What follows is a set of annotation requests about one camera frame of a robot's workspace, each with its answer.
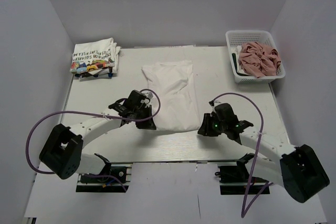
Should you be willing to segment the white coca-cola t-shirt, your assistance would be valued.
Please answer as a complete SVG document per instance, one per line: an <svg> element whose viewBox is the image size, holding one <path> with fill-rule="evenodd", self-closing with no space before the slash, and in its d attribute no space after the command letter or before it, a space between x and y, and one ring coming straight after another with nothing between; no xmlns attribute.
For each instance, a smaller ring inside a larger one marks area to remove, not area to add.
<svg viewBox="0 0 336 224"><path fill-rule="evenodd" d="M142 72L158 99L152 100L152 111L161 108L153 118L158 131L187 132L201 125L197 105L193 63L190 60L157 62L145 65Z"/></svg>

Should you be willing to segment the green and white t-shirt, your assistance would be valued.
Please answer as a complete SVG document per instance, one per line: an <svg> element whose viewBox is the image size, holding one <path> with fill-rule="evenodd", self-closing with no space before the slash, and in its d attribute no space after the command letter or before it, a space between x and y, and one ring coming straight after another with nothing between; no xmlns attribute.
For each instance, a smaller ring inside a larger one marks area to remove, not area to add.
<svg viewBox="0 0 336 224"><path fill-rule="evenodd" d="M238 45L238 46L235 46L235 47L231 47L230 50L231 50L231 56L233 58L233 62L234 62L236 73L239 76L250 76L249 74L247 74L244 71L244 69L239 64L239 54L240 54L240 52L242 50L242 46Z"/></svg>

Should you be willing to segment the pink t-shirt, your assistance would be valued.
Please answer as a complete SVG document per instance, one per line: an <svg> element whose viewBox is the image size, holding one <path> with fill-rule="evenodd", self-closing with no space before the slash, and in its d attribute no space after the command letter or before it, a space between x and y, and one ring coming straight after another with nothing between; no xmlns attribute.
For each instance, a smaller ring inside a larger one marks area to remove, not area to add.
<svg viewBox="0 0 336 224"><path fill-rule="evenodd" d="M276 76L281 65L280 55L274 47L259 42L246 42L239 54L239 64L255 78Z"/></svg>

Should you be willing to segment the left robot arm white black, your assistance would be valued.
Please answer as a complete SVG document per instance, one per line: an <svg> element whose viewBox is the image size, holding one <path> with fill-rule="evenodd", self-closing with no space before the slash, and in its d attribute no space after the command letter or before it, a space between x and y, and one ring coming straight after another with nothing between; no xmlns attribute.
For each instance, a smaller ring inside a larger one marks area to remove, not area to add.
<svg viewBox="0 0 336 224"><path fill-rule="evenodd" d="M59 178L67 179L74 173L93 175L98 181L110 178L111 163L100 154L84 154L82 150L98 137L134 122L138 129L156 130L151 100L157 94L149 89L133 90L126 99L119 99L99 114L78 124L56 125L39 159Z"/></svg>

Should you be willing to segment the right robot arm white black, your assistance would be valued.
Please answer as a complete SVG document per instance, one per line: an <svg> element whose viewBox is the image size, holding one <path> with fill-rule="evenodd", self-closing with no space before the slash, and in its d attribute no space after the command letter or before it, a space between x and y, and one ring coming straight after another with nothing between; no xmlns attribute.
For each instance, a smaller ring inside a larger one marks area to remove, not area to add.
<svg viewBox="0 0 336 224"><path fill-rule="evenodd" d="M198 135L218 137L225 134L239 145L258 153L248 153L233 167L221 166L216 176L221 183L241 183L253 177L277 184L297 202L304 203L330 183L314 150L304 144L294 146L262 134L246 120L239 120L228 103L205 113Z"/></svg>

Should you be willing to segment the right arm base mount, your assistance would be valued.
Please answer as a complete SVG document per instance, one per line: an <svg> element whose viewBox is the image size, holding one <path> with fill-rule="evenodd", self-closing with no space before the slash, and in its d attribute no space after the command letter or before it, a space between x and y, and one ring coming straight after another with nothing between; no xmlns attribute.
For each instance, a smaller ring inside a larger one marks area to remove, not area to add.
<svg viewBox="0 0 336 224"><path fill-rule="evenodd" d="M239 173L237 166L219 166L215 172L215 177L219 179L221 195L244 195L248 176ZM253 177L249 188L249 195L256 195L266 183L265 180Z"/></svg>

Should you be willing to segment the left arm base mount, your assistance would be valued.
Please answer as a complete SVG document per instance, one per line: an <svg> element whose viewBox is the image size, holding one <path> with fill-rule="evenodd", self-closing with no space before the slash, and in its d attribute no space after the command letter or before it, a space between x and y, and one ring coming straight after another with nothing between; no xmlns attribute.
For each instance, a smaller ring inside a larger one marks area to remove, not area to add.
<svg viewBox="0 0 336 224"><path fill-rule="evenodd" d="M132 174L132 164L112 164L104 176L79 175L77 193L125 193Z"/></svg>

